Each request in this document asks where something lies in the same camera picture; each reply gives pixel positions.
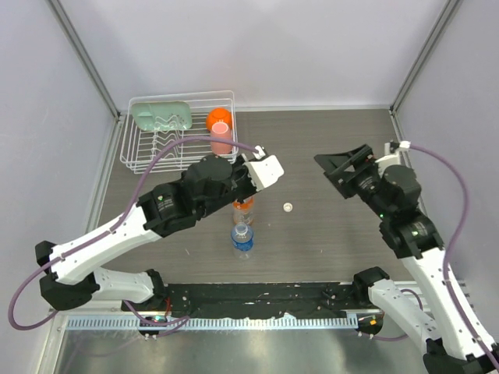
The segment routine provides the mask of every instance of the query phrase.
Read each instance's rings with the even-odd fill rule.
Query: dish rack
[[[130,107],[138,102],[151,101],[185,101],[191,110],[193,125],[187,130],[143,131],[133,120]],[[206,128],[206,117],[215,108],[225,108],[232,114],[232,140],[237,142],[237,126],[234,116],[234,93],[232,91],[214,91],[203,93],[182,93],[150,97],[136,97],[129,103],[123,129],[120,161],[134,174],[142,174],[154,157],[168,144],[188,136],[210,136]],[[232,152],[221,155],[231,164],[235,162],[239,148],[234,146]],[[182,143],[167,152],[154,165],[151,172],[186,170],[191,164],[211,154],[209,142]]]

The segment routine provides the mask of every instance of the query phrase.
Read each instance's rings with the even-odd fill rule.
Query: plastic bottle
[[[244,200],[244,203],[235,201],[232,204],[234,206],[234,214],[232,215],[232,218],[235,224],[238,224],[239,222],[243,222],[244,224],[253,223],[253,204],[254,200],[252,196]]]
[[[234,256],[248,259],[253,253],[253,229],[244,223],[238,223],[231,232]]]

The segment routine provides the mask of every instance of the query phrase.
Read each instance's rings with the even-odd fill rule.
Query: white robotic arm
[[[356,274],[354,284],[416,343],[431,374],[489,372],[493,369],[489,357],[463,322],[448,292],[443,272],[444,243],[433,222],[418,208],[421,187],[416,174],[401,165],[401,152],[409,148],[410,142],[387,143],[385,156],[376,160],[365,145],[347,153],[317,155],[315,160],[346,199],[359,195],[381,219],[383,240],[419,285],[434,319],[409,301],[380,268]],[[499,347],[476,317],[450,266],[448,281],[489,350],[487,354],[497,355]]]
[[[192,164],[182,177],[156,186],[139,198],[121,225],[116,217],[88,234],[61,245],[42,242],[36,247],[40,266],[64,258],[46,270],[41,294],[56,310],[73,309],[93,300],[129,300],[142,309],[157,308],[165,300],[158,272],[123,273],[100,266],[138,246],[193,227],[235,200],[244,200],[273,185],[284,171],[276,156],[260,146],[255,158],[237,158],[233,165],[217,156]],[[64,254],[107,234],[65,258]]]

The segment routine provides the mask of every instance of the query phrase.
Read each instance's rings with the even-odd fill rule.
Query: blue bottle label
[[[234,239],[232,239],[232,244],[241,252],[248,252],[253,247],[253,238],[251,238],[248,242],[238,243]]]

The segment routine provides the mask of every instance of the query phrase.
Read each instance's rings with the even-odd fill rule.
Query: water bottle
[[[253,229],[240,222],[232,229],[231,237],[234,256],[238,259],[250,258],[253,252]]]

